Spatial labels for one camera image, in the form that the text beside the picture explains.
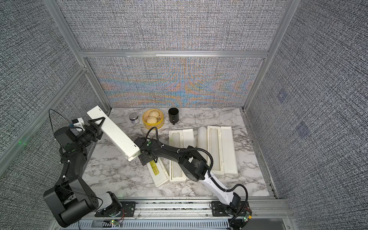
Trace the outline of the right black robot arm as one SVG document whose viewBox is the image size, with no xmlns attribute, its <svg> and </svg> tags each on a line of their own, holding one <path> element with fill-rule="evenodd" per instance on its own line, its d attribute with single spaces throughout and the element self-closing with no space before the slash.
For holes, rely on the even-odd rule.
<svg viewBox="0 0 368 230">
<path fill-rule="evenodd" d="M 225 212 L 237 218 L 242 213 L 251 212 L 248 202 L 248 191 L 244 185 L 236 184 L 232 188 L 226 188 L 211 172 L 213 168 L 212 155 L 201 148 L 189 146 L 188 148 L 177 148 L 163 144 L 159 140 L 158 129 L 155 130 L 156 138 L 137 138 L 134 143 L 140 150 L 139 159 L 142 165 L 159 158 L 169 159 L 177 163 L 186 177 L 194 182 L 202 183 L 209 189 L 225 208 Z"/>
</svg>

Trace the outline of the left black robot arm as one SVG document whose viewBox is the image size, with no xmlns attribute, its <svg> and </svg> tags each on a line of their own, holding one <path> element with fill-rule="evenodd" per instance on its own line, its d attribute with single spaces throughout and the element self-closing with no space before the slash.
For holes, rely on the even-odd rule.
<svg viewBox="0 0 368 230">
<path fill-rule="evenodd" d="M 105 117 L 92 119 L 74 134 L 76 127 L 65 126 L 54 132 L 61 145 L 60 162 L 63 168 L 55 185 L 44 193 L 44 200 L 58 224 L 66 228 L 87 214 L 97 211 L 103 204 L 94 191 L 82 179 L 87 162 L 87 146 L 103 135 Z"/>
</svg>

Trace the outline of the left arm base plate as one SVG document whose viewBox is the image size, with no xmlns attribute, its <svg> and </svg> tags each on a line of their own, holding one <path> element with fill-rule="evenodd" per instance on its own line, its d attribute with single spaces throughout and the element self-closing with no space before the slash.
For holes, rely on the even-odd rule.
<svg viewBox="0 0 368 230">
<path fill-rule="evenodd" d="M 133 217 L 136 208 L 136 202 L 134 201 L 120 201 L 120 205 L 113 203 L 107 208 L 102 209 L 95 213 L 95 217 L 102 218 L 120 218 L 120 217 Z"/>
</svg>

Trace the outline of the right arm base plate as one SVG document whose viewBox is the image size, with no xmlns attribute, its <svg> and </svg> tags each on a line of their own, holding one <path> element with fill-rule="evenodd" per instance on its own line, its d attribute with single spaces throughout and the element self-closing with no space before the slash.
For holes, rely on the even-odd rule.
<svg viewBox="0 0 368 230">
<path fill-rule="evenodd" d="M 209 206 L 214 217 L 233 217 L 236 216 L 240 211 L 241 213 L 239 216 L 241 217 L 252 215 L 249 203 L 246 202 L 246 205 L 244 205 L 243 200 L 240 201 L 235 209 L 232 209 L 231 206 L 224 205 L 219 201 L 212 201 Z"/>
</svg>

